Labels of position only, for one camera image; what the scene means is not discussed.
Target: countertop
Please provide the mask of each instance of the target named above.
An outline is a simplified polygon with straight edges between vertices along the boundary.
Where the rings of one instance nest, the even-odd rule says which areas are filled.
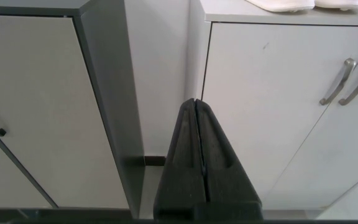
[[[298,12],[268,12],[245,0],[198,0],[205,21],[263,24],[358,26],[358,11],[314,8]]]
[[[0,0],[0,15],[80,16],[99,0]]]

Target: cabinet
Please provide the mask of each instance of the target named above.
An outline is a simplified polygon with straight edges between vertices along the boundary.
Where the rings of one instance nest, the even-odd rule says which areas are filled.
[[[0,2],[13,15],[0,15],[0,140],[57,206],[136,217],[144,165],[124,1],[28,4]]]
[[[47,208],[49,203],[0,150],[0,207]]]
[[[338,103],[357,87],[358,65],[293,157],[266,206],[325,207],[358,183],[358,94],[347,105]]]
[[[241,0],[199,0],[191,4],[190,24],[193,47],[188,55],[204,56],[188,62],[188,96],[202,98],[212,107],[265,209],[327,206],[332,201],[326,194],[335,200],[358,181],[358,172],[348,172],[352,177],[344,177],[347,184],[341,187],[303,189],[311,181],[318,184],[321,176],[309,173],[318,172],[317,160],[325,156],[316,145],[302,149],[313,141],[313,132],[330,110],[319,101],[334,92],[347,68],[351,71],[345,64],[348,58],[358,63],[358,13],[315,9],[273,14]],[[209,33],[204,31],[208,26]],[[354,75],[350,73],[346,86]],[[323,145],[318,146],[322,151],[327,148]],[[301,150],[316,160],[305,162],[310,155],[298,159]],[[332,169],[340,170],[349,161],[336,162]],[[341,178],[329,169],[318,167],[333,182]],[[290,173],[294,170],[297,176]]]

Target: baseboard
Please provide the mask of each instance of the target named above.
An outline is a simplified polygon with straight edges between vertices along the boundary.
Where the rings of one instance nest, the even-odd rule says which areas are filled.
[[[164,166],[165,156],[145,156],[144,163],[147,166]]]

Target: floor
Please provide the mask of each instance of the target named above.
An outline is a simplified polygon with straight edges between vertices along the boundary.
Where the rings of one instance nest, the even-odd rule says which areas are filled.
[[[146,167],[139,218],[153,219],[154,197],[157,193],[162,171],[162,166]],[[264,210],[263,213],[267,220],[305,220],[315,219],[321,212],[319,210]]]

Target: sneaker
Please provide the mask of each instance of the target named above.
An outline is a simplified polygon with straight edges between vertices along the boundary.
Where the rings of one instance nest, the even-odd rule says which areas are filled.
[[[299,10],[314,8],[314,0],[247,0],[247,1],[270,12],[296,12]]]
[[[316,0],[316,6],[346,10],[358,10],[358,0]]]

